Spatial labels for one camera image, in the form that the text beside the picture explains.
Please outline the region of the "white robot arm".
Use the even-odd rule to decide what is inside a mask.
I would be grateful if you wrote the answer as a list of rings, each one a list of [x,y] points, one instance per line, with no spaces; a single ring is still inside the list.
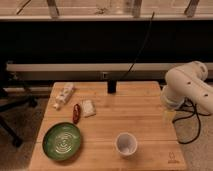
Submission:
[[[166,85],[160,95],[165,110],[170,112],[178,109],[188,98],[213,114],[213,87],[205,83],[207,76],[207,66],[200,61],[168,70],[165,74]]]

